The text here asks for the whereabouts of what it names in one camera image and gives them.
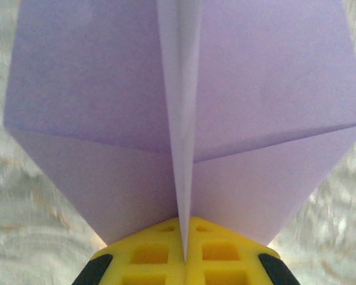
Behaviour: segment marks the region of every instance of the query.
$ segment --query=paper flap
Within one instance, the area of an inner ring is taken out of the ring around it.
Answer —
[[[107,244],[177,216],[170,155],[9,131]]]
[[[356,127],[195,163],[192,214],[268,244],[356,140]]]

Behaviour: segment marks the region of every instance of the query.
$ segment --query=textured white surface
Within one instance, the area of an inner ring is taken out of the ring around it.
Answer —
[[[0,0],[0,284],[70,284],[103,243],[2,128],[18,4]],[[301,284],[356,284],[356,144],[271,247]]]

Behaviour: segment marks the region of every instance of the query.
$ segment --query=black plastic part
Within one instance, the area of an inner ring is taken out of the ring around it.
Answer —
[[[112,255],[104,254],[90,260],[72,285],[98,285],[112,259]]]
[[[259,254],[259,259],[273,285],[300,285],[282,260],[269,254]]]

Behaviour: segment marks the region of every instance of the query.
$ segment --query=square hole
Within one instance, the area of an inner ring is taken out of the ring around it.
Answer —
[[[203,260],[240,260],[236,246],[231,242],[206,242],[202,245]]]
[[[242,270],[206,270],[204,277],[206,285],[248,285]]]
[[[167,263],[169,247],[162,244],[141,245],[136,248],[131,263],[133,264],[163,264]]]
[[[130,275],[123,277],[122,285],[165,285],[166,276],[159,275]]]

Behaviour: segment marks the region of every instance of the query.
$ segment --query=light purple paper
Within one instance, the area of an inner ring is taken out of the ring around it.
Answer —
[[[356,139],[342,3],[23,0],[4,123],[107,243],[267,243]]]

